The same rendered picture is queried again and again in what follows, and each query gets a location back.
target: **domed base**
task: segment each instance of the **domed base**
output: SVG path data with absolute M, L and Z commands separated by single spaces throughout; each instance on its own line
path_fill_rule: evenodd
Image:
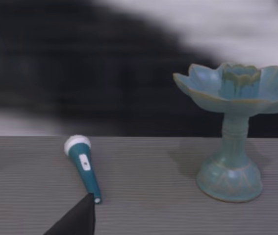
M 260 172 L 251 160 L 241 168 L 230 169 L 211 157 L 204 161 L 196 181 L 205 194 L 226 202 L 251 201 L 263 189 Z

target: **microphone head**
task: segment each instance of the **microphone head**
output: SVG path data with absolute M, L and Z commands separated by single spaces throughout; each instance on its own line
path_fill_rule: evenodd
M 91 142 L 89 138 L 82 135 L 74 135 L 70 136 L 64 144 L 64 151 L 67 156 L 69 156 L 70 149 L 75 146 L 76 144 L 84 143 L 91 149 Z

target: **teal handle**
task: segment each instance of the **teal handle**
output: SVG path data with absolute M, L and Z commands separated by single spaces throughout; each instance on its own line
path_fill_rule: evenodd
M 87 141 L 79 141 L 83 140 L 81 136 L 79 136 L 79 138 L 80 139 L 74 138 L 74 141 L 71 141 L 73 144 L 66 143 L 65 151 L 67 152 L 69 158 L 75 163 L 88 193 L 93 193 L 94 202 L 99 204 L 102 202 L 102 197 L 101 190 L 96 180 L 95 172 L 92 166 L 91 146 L 90 144 L 87 144 Z

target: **black and white backdrop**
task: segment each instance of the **black and white backdrop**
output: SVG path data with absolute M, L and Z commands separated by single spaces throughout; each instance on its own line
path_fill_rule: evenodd
M 278 65 L 278 0 L 0 0 L 0 135 L 219 136 L 172 73 L 224 61 Z

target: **white background area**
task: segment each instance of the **white background area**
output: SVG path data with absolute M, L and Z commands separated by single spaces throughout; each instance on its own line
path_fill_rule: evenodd
M 181 38 L 186 47 L 206 51 L 223 61 L 278 65 L 277 0 L 98 0 L 152 20 Z M 0 135 L 58 135 L 63 123 L 0 111 Z

